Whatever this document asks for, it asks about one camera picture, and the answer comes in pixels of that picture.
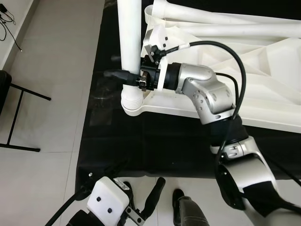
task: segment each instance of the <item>black shoe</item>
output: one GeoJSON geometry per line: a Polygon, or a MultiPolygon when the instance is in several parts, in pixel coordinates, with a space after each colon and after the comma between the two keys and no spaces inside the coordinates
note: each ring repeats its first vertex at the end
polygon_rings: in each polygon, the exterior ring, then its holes
{"type": "Polygon", "coordinates": [[[179,199],[184,196],[181,189],[175,189],[173,193],[174,226],[181,226],[179,199]]]}

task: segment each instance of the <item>electrical wire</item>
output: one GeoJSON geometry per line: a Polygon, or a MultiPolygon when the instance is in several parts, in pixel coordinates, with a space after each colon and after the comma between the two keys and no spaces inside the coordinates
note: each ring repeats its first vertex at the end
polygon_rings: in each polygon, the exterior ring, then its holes
{"type": "Polygon", "coordinates": [[[13,24],[15,25],[16,22],[15,22],[15,16],[13,14],[11,14],[11,12],[8,11],[8,13],[13,17],[12,20],[13,20],[13,24]]]}
{"type": "Polygon", "coordinates": [[[0,39],[0,41],[4,41],[4,40],[6,39],[7,31],[6,31],[6,28],[5,28],[5,26],[3,25],[3,23],[1,23],[1,21],[0,21],[0,25],[2,25],[2,27],[4,28],[4,32],[5,32],[4,38],[3,38],[3,39],[0,39]]]}
{"type": "Polygon", "coordinates": [[[269,155],[263,153],[261,150],[260,150],[260,152],[261,152],[261,154],[263,155],[263,157],[265,159],[267,159],[273,165],[275,165],[276,167],[278,167],[282,172],[284,172],[292,180],[294,180],[299,186],[301,186],[301,181],[297,177],[295,177],[291,172],[289,172],[286,168],[284,168],[283,166],[281,166],[278,162],[276,162],[274,159],[272,159],[269,155]]]}
{"type": "Polygon", "coordinates": [[[8,28],[7,25],[6,25],[6,22],[3,20],[2,17],[0,17],[0,22],[1,22],[1,24],[8,30],[8,32],[10,33],[11,37],[13,38],[13,40],[14,40],[16,46],[17,46],[18,49],[22,52],[23,50],[19,47],[17,41],[15,40],[13,34],[10,32],[9,28],[8,28]]]}
{"type": "Polygon", "coordinates": [[[45,226],[51,226],[55,223],[55,221],[61,216],[61,214],[76,200],[77,197],[79,197],[81,194],[85,192],[85,188],[82,187],[80,190],[78,190],[73,196],[70,197],[70,199],[67,200],[67,202],[64,203],[63,206],[53,215],[53,217],[45,224],[45,226]]]}
{"type": "Polygon", "coordinates": [[[222,155],[222,151],[226,145],[226,142],[227,142],[227,139],[228,139],[228,135],[231,131],[231,127],[232,127],[232,122],[233,120],[236,119],[236,117],[238,116],[238,112],[239,112],[239,109],[241,107],[241,104],[243,102],[243,99],[244,99],[244,95],[245,95],[245,91],[246,91],[246,71],[245,71],[245,67],[243,65],[243,62],[241,61],[241,59],[239,58],[239,56],[237,55],[237,53],[232,50],[230,47],[222,44],[222,43],[219,43],[219,42],[216,42],[216,41],[195,41],[195,42],[190,42],[189,45],[185,44],[183,46],[177,46],[177,47],[173,47],[171,49],[168,49],[168,50],[163,50],[160,54],[162,56],[166,56],[167,54],[169,53],[172,53],[172,52],[175,52],[179,49],[182,49],[182,48],[189,48],[191,46],[198,46],[198,45],[212,45],[212,46],[217,46],[217,47],[220,47],[224,50],[226,50],[228,53],[230,53],[234,59],[236,60],[238,66],[239,66],[239,69],[240,69],[240,72],[241,72],[241,91],[240,91],[240,95],[239,95],[239,98],[238,98],[238,101],[237,101],[237,104],[236,104],[236,107],[234,109],[234,112],[233,112],[233,115],[231,117],[231,120],[229,122],[229,126],[228,126],[228,130],[225,134],[225,137],[223,139],[223,142],[221,143],[220,147],[219,147],[219,150],[216,154],[216,158],[215,158],[215,162],[214,162],[214,172],[215,172],[215,177],[216,177],[216,180],[217,180],[217,183],[219,184],[219,179],[218,179],[218,166],[220,165],[220,158],[221,158],[221,155],[222,155]]]}
{"type": "Polygon", "coordinates": [[[1,15],[0,15],[0,18],[3,20],[3,21],[5,21],[5,22],[8,22],[8,23],[10,23],[10,22],[13,22],[13,19],[10,17],[10,16],[8,16],[6,13],[4,13],[10,20],[6,20],[6,19],[4,19],[1,15]]]}
{"type": "Polygon", "coordinates": [[[230,76],[228,74],[224,74],[224,73],[216,72],[215,74],[223,76],[223,77],[226,77],[226,78],[229,78],[229,79],[231,79],[233,81],[233,83],[234,83],[234,89],[235,89],[235,105],[237,105],[237,102],[238,102],[238,84],[237,84],[236,79],[233,78],[232,76],[230,76]]]}

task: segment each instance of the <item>black metal stand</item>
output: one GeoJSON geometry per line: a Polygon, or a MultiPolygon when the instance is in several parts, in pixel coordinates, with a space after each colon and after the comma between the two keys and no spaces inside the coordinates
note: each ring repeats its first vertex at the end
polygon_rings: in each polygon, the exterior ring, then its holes
{"type": "Polygon", "coordinates": [[[10,132],[9,132],[8,142],[6,144],[0,144],[0,147],[11,148],[11,149],[18,149],[18,150],[24,150],[24,151],[39,152],[41,150],[40,148],[15,146],[15,145],[10,145],[9,143],[10,143],[10,140],[11,140],[11,136],[13,135],[13,131],[14,131],[16,120],[17,120],[19,108],[20,108],[20,105],[21,105],[23,93],[24,92],[30,93],[32,95],[35,95],[37,97],[40,97],[40,98],[43,98],[43,99],[46,99],[46,100],[49,100],[49,101],[51,100],[51,98],[50,97],[46,97],[44,95],[41,95],[39,93],[33,92],[33,91],[29,90],[29,89],[25,89],[23,87],[17,86],[15,84],[10,84],[10,86],[14,87],[16,89],[21,90],[21,95],[20,95],[20,98],[19,98],[19,102],[18,102],[18,106],[17,106],[17,109],[16,109],[16,113],[15,113],[15,116],[14,116],[13,124],[12,124],[10,132]]]}

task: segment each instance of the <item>white plastic tube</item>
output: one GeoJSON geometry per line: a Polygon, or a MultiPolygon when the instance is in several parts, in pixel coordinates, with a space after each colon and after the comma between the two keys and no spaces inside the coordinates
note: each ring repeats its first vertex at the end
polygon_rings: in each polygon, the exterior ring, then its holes
{"type": "Polygon", "coordinates": [[[276,36],[301,38],[301,23],[296,24],[245,24],[204,25],[180,27],[198,37],[204,36],[276,36]]]}
{"type": "Polygon", "coordinates": [[[170,18],[181,21],[204,23],[204,24],[254,24],[247,21],[226,15],[220,15],[200,9],[189,8],[171,4],[166,0],[154,0],[152,15],[160,19],[170,18]]]}
{"type": "MultiPolygon", "coordinates": [[[[121,66],[123,70],[140,74],[141,0],[118,0],[121,66]]],[[[142,91],[123,85],[121,104],[128,110],[142,106],[142,91]]]]}

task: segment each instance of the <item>white wall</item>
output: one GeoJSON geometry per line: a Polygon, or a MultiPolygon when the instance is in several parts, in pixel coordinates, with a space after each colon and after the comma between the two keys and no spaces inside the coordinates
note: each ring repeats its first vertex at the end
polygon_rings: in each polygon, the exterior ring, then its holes
{"type": "MultiPolygon", "coordinates": [[[[19,34],[19,31],[33,1],[34,0],[0,0],[0,3],[2,3],[8,9],[8,11],[15,16],[16,25],[13,25],[13,23],[6,24],[11,33],[14,35],[14,37],[16,37],[19,34]]],[[[1,26],[0,37],[3,37],[3,35],[4,30],[1,26]]],[[[6,39],[4,41],[0,41],[0,70],[3,69],[3,66],[8,58],[8,55],[13,45],[14,40],[8,32],[6,39]]]]}

